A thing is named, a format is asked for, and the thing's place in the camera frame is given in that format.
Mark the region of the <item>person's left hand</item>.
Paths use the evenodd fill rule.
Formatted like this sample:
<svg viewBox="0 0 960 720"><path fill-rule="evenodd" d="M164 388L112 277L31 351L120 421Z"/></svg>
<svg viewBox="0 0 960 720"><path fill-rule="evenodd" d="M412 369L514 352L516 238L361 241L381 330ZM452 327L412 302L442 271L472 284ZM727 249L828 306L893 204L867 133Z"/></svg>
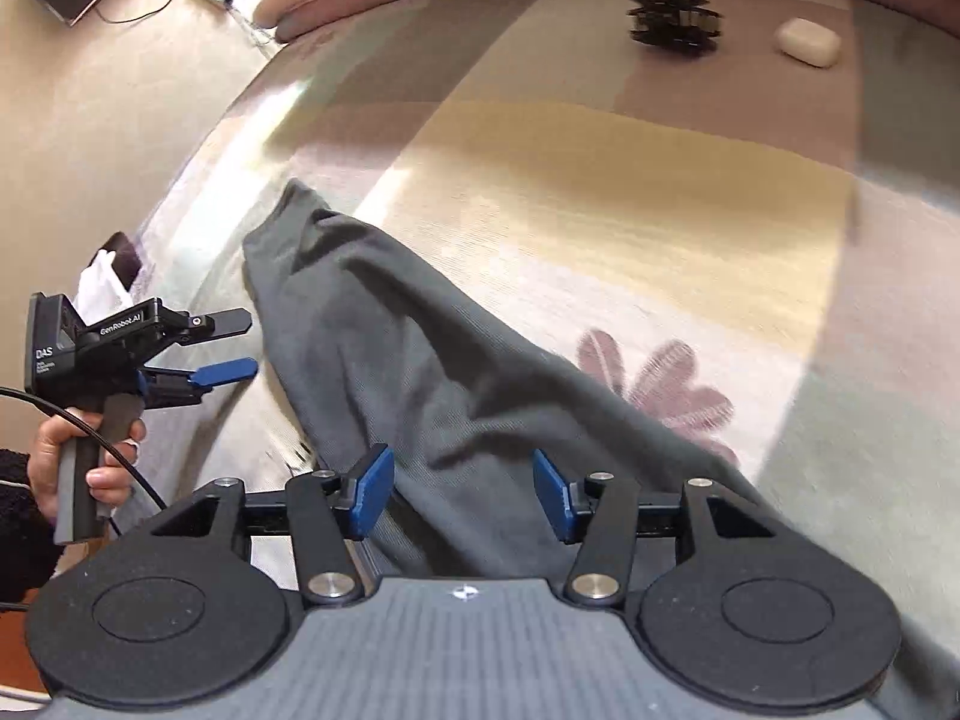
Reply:
<svg viewBox="0 0 960 720"><path fill-rule="evenodd" d="M70 439L83 437L82 429L61 416L41 422L32 441L28 458L28 481L37 509L50 525L57 522L57 488L59 488L60 455ZM89 492L94 499L109 507L119 507L132 494L132 475L116 457L106 452L86 475Z"/></svg>

